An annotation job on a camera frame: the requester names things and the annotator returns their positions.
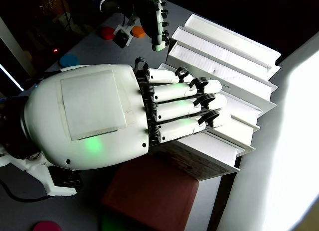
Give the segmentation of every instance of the blue disc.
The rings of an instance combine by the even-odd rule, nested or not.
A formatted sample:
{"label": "blue disc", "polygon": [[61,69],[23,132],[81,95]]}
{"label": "blue disc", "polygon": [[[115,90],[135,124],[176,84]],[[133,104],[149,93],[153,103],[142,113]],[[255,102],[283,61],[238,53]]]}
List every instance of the blue disc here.
{"label": "blue disc", "polygon": [[80,65],[78,58],[73,54],[66,54],[60,58],[60,65],[64,68],[71,67],[75,65]]}

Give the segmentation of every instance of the white light strip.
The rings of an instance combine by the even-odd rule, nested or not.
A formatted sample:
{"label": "white light strip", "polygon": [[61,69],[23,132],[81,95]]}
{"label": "white light strip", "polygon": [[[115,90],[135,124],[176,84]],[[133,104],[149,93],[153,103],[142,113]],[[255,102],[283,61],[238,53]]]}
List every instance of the white light strip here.
{"label": "white light strip", "polygon": [[0,68],[2,71],[4,71],[4,73],[11,79],[11,81],[14,82],[14,84],[16,84],[16,86],[21,90],[24,91],[24,89],[20,86],[20,84],[10,75],[10,73],[8,73],[8,71],[0,64]]}

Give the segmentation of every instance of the table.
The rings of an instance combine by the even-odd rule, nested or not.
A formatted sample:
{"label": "table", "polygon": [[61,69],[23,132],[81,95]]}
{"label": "table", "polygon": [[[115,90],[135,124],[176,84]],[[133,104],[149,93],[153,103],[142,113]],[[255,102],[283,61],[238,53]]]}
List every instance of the table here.
{"label": "table", "polygon": [[[167,2],[169,10],[167,30],[170,35],[179,25],[184,25],[190,11]],[[102,26],[116,28],[122,23],[123,16],[115,14],[107,19]],[[129,47],[121,49],[111,40],[103,40],[98,36],[98,30],[91,32],[75,45],[68,54],[78,57],[80,64],[130,64],[134,67],[137,57],[145,58],[150,67],[157,68],[165,62],[168,48],[161,52],[152,50],[151,39],[133,38]],[[57,71],[61,67],[56,62],[47,69]],[[83,171],[81,176],[84,187],[74,197],[52,197],[38,203],[19,203],[11,200],[0,187],[0,230],[28,231],[36,222],[51,220],[57,222],[64,231],[98,231],[99,230],[99,200],[106,190],[116,166],[97,170]],[[19,197],[37,198],[45,195],[40,182],[18,170],[13,165],[0,168],[0,179],[5,181],[11,191]],[[213,209],[220,177],[201,181],[190,213],[186,230],[205,231]]]}

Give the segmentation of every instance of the robotic hand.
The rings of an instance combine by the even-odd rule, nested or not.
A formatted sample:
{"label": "robotic hand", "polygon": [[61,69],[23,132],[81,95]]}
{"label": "robotic hand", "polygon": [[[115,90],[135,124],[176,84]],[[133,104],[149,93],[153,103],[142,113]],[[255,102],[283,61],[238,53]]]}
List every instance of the robotic hand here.
{"label": "robotic hand", "polygon": [[168,10],[163,9],[165,2],[160,0],[102,0],[100,10],[105,14],[123,13],[129,18],[125,26],[119,25],[114,31],[114,42],[121,48],[128,46],[132,40],[131,30],[138,19],[145,33],[152,39],[153,50],[158,52],[169,44],[168,31],[164,22]]}
{"label": "robotic hand", "polygon": [[81,185],[77,170],[134,159],[230,119],[217,80],[135,64],[65,68],[29,98],[1,99],[0,166],[25,170],[50,196],[71,196]]}

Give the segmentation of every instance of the stack of books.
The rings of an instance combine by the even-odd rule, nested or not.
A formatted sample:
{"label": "stack of books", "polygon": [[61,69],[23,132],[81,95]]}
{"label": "stack of books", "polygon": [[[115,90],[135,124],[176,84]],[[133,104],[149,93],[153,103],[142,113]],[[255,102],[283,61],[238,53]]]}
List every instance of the stack of books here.
{"label": "stack of books", "polygon": [[236,157],[255,150],[251,141],[260,129],[257,119],[276,106],[270,97],[278,87],[268,80],[280,69],[275,65],[280,53],[195,14],[175,31],[172,42],[166,64],[160,68],[187,67],[194,77],[219,80],[232,117],[221,127],[174,144],[209,153],[218,165],[229,168]]}

